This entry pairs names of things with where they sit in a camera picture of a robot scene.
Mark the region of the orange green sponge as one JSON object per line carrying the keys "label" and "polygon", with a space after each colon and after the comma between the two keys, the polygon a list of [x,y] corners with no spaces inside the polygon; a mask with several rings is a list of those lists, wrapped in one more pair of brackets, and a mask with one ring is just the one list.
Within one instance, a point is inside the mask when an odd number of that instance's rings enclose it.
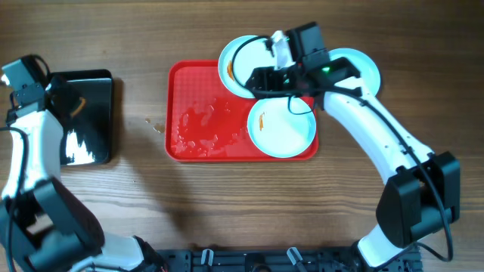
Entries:
{"label": "orange green sponge", "polygon": [[86,99],[84,97],[79,97],[79,102],[78,104],[71,110],[70,112],[70,117],[74,118],[76,115],[78,115],[86,105]]}

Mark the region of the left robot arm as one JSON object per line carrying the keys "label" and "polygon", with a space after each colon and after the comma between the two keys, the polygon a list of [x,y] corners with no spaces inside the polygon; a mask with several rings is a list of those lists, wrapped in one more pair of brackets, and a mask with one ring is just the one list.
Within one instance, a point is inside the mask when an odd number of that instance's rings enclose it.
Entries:
{"label": "left robot arm", "polygon": [[85,104],[64,78],[20,92],[4,127],[13,140],[1,194],[1,244],[10,267],[24,271],[162,271],[164,260],[143,239],[102,230],[61,183],[62,122]]}

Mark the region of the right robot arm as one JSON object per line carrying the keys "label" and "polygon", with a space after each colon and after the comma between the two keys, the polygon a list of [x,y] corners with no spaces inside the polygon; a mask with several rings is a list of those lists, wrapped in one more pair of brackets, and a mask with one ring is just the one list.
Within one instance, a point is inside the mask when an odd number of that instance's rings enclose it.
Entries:
{"label": "right robot arm", "polygon": [[354,137],[384,183],[377,225],[357,243],[357,255],[380,270],[419,246],[441,261],[454,257],[450,225],[459,218],[460,165],[449,152],[435,154],[379,102],[363,76],[371,63],[348,55],[305,66],[250,61],[233,65],[234,80],[257,99],[310,96]]}

